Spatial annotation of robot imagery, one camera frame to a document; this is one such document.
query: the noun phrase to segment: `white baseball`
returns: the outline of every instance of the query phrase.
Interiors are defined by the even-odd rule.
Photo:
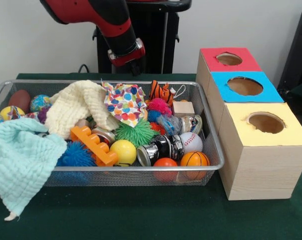
[[[181,136],[184,154],[189,152],[201,152],[203,149],[203,143],[196,133],[193,132],[185,132]]]

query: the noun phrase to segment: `orange building block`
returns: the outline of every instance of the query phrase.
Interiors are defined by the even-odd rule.
[[[96,134],[91,134],[91,129],[87,126],[75,126],[71,129],[72,141],[80,141],[94,154],[95,163],[99,167],[112,167],[117,161],[118,156],[115,152],[110,151],[106,143],[101,142]]]

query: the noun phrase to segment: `mint green cloth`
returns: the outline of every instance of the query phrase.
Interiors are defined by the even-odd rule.
[[[45,184],[66,142],[58,135],[45,137],[47,128],[31,118],[0,123],[0,197],[19,216]]]

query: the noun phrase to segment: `green tablecloth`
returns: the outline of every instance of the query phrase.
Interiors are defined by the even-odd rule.
[[[131,79],[103,75],[104,79]],[[99,74],[19,74],[19,79],[95,79]],[[194,74],[143,75],[191,80]],[[218,172],[206,186],[44,187],[1,239],[302,239],[302,176],[286,200],[228,201]]]

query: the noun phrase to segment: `red box top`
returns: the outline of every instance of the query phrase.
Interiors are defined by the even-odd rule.
[[[211,72],[261,72],[262,69],[245,47],[202,48]]]

